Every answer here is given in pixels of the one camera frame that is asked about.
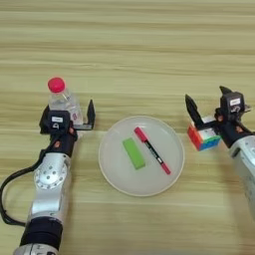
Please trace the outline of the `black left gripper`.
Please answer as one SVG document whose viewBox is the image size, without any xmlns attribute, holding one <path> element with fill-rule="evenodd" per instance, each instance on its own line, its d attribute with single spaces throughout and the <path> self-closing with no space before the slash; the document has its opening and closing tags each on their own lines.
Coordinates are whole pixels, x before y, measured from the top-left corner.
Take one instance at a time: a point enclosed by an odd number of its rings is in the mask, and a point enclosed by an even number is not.
<svg viewBox="0 0 255 255">
<path fill-rule="evenodd" d="M 48 121 L 49 111 L 50 108 L 49 105 L 47 105 L 39 122 L 39 126 L 41 127 L 41 134 L 48 134 L 50 136 L 50 144 L 46 149 L 43 150 L 43 153 L 63 153 L 68 157 L 71 157 L 75 143 L 78 140 L 78 132 L 88 131 L 94 128 L 93 124 L 95 123 L 96 119 L 94 103 L 93 101 L 90 101 L 88 105 L 88 123 L 85 125 L 74 125 L 73 123 L 70 123 L 68 127 L 47 127 L 46 123 Z"/>
</svg>

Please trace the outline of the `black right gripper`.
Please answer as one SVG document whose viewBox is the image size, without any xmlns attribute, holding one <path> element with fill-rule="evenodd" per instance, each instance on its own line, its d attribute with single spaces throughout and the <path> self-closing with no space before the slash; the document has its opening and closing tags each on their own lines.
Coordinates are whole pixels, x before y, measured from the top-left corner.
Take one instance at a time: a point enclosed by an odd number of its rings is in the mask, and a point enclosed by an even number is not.
<svg viewBox="0 0 255 255">
<path fill-rule="evenodd" d="M 226 87 L 219 87 L 222 95 L 232 93 Z M 199 129 L 212 128 L 219 135 L 226 146 L 230 148 L 235 141 L 246 136 L 255 135 L 254 130 L 250 130 L 242 123 L 242 116 L 251 111 L 246 105 L 243 111 L 231 113 L 226 108 L 216 108 L 211 121 L 205 121 L 201 118 L 195 101 L 189 95 L 185 96 L 186 109 L 193 120 L 195 126 Z"/>
</svg>

